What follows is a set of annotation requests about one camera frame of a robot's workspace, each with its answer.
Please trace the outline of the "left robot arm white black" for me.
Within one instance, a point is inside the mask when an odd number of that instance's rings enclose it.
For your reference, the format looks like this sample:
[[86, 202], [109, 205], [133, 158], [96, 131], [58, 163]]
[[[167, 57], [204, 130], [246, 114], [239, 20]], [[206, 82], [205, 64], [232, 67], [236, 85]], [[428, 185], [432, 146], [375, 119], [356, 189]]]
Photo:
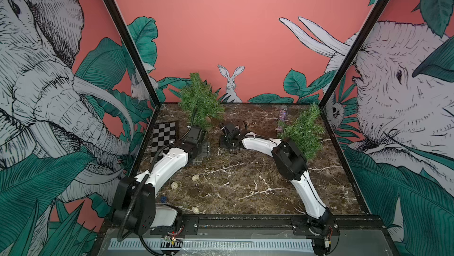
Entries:
[[156, 204], [156, 196], [176, 172], [197, 157], [206, 131], [193, 124], [196, 113], [194, 109], [187, 132], [175, 142], [161, 147], [147, 171], [120, 181], [109, 214], [111, 222], [119, 226], [118, 241], [132, 233], [142, 237], [154, 228], [163, 228], [170, 235], [183, 231], [181, 210]]

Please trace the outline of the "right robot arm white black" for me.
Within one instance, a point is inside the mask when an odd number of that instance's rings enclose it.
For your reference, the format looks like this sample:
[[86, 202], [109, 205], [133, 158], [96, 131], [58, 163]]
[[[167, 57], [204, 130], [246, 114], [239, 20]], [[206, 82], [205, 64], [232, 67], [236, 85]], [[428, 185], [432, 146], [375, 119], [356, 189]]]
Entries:
[[333, 228], [329, 221], [332, 219], [332, 213], [311, 181], [305, 155], [291, 138], [272, 139], [257, 135], [246, 128], [242, 130], [232, 122], [221, 122], [219, 128], [223, 134], [220, 145], [230, 152], [244, 148], [272, 157], [278, 172], [291, 182], [303, 201], [310, 232], [326, 239], [331, 238]]

